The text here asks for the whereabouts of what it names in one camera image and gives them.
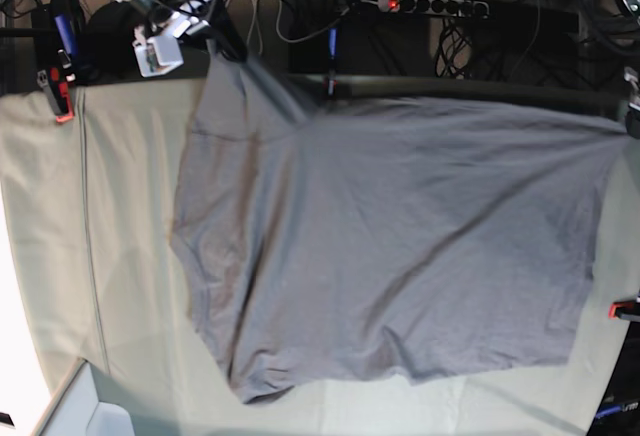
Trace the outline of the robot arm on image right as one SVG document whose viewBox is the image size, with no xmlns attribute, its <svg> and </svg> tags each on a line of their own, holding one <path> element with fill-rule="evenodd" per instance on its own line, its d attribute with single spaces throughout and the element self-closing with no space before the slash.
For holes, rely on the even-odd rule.
<svg viewBox="0 0 640 436">
<path fill-rule="evenodd" d="M 629 136 L 639 138 L 639 0 L 576 0 L 588 35 L 621 59 L 629 86 L 624 124 Z"/>
</svg>

